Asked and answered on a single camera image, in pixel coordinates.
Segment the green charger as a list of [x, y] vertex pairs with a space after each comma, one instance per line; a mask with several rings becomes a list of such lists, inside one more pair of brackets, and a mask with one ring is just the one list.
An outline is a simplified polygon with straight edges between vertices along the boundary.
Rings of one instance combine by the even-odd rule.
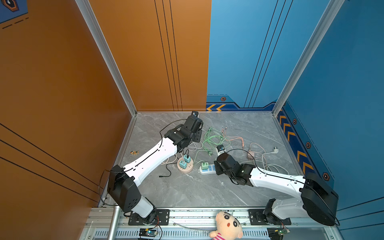
[[209, 169], [209, 163], [208, 162], [203, 162], [201, 164], [201, 168], [202, 168], [202, 170], [208, 170]]

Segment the pink charger block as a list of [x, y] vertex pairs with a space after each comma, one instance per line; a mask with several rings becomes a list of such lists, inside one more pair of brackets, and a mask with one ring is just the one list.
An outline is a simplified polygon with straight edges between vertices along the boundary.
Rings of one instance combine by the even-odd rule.
[[247, 159], [249, 159], [250, 161], [252, 161], [255, 157], [255, 152], [253, 151], [248, 151], [248, 155], [247, 155]]

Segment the teal charger with black cable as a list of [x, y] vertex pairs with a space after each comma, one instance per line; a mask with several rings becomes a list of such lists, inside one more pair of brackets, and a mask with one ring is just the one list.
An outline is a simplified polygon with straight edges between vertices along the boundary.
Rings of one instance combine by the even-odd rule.
[[183, 159], [184, 159], [184, 161], [186, 162], [186, 163], [190, 163], [191, 162], [191, 157], [189, 156], [189, 155], [184, 155], [183, 156]]

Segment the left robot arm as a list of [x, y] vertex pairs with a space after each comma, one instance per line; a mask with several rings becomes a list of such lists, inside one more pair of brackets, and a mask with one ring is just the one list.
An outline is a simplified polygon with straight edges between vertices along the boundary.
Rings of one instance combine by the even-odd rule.
[[182, 152], [192, 142], [201, 140], [203, 120], [192, 111], [184, 124], [168, 130], [158, 144], [137, 160], [109, 171], [107, 193], [125, 213], [134, 212], [150, 223], [156, 218], [156, 207], [138, 189], [145, 178], [169, 157]]

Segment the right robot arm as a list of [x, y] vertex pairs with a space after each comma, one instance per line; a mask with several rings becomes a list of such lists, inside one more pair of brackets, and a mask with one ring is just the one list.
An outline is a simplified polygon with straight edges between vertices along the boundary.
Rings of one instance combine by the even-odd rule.
[[235, 185], [267, 188], [290, 196], [270, 199], [263, 210], [265, 223], [288, 225], [292, 218], [311, 218], [325, 226], [338, 226], [338, 194], [318, 175], [279, 174], [251, 164], [240, 164], [230, 154], [219, 154], [214, 162], [217, 175], [226, 175]]

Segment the white blue power strip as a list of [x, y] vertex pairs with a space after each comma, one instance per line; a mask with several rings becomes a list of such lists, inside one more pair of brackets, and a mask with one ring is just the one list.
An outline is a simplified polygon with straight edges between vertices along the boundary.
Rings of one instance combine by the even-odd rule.
[[215, 165], [208, 165], [206, 169], [203, 169], [202, 166], [199, 167], [199, 173], [202, 175], [212, 175], [216, 174]]

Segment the round pink power socket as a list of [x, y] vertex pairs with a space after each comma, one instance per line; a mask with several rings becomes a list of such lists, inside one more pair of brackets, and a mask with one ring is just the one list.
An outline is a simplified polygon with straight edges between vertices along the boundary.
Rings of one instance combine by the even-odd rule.
[[179, 158], [177, 168], [184, 174], [190, 173], [194, 168], [194, 161], [191, 159], [190, 162], [187, 163], [184, 158]]

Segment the plush doll toy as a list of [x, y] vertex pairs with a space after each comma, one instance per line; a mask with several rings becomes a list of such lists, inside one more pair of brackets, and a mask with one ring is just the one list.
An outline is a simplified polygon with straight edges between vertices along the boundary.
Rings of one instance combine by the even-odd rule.
[[219, 212], [216, 215], [217, 229], [209, 233], [212, 240], [236, 240], [243, 237], [241, 223], [227, 212]]

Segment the right circuit board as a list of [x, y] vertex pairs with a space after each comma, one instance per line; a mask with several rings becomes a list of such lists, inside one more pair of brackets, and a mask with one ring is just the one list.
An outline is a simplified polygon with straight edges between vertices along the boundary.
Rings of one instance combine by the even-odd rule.
[[271, 229], [268, 228], [268, 236], [270, 240], [283, 240], [284, 236], [290, 234], [291, 231], [288, 229]]

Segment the circuit board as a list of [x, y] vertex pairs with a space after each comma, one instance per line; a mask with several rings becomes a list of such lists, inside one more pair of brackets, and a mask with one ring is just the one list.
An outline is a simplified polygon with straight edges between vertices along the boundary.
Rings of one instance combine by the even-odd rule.
[[154, 240], [159, 237], [159, 232], [156, 229], [140, 229], [139, 240]]
[[268, 236], [270, 240], [283, 240], [284, 236], [290, 234], [291, 231], [288, 229], [271, 229], [268, 228]]

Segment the left circuit board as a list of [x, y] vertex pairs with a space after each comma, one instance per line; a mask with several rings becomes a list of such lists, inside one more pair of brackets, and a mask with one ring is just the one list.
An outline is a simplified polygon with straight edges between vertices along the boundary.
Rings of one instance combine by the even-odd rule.
[[154, 240], [159, 237], [159, 232], [156, 229], [140, 229], [139, 240]]

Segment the metal pole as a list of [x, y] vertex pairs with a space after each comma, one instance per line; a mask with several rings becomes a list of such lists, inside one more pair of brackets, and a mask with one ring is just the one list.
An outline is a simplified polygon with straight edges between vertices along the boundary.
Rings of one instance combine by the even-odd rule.
[[114, 206], [114, 211], [113, 211], [113, 215], [112, 215], [112, 220], [111, 220], [107, 240], [115, 240], [115, 238], [116, 238], [119, 220], [120, 220], [120, 216], [121, 216], [121, 211], [122, 210], [119, 206]]

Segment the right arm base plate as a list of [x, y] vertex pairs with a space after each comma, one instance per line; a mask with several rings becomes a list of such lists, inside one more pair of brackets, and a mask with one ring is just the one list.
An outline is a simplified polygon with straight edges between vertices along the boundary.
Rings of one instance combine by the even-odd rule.
[[252, 226], [274, 225], [274, 226], [289, 226], [292, 224], [290, 218], [279, 219], [272, 213], [265, 214], [261, 209], [248, 210], [250, 223]]

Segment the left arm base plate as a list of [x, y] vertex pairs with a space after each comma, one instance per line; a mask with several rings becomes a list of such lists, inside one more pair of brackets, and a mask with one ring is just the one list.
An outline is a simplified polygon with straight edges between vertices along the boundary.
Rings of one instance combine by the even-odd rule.
[[143, 218], [139, 214], [132, 212], [129, 217], [129, 226], [167, 226], [170, 219], [169, 209], [155, 209], [147, 217]]

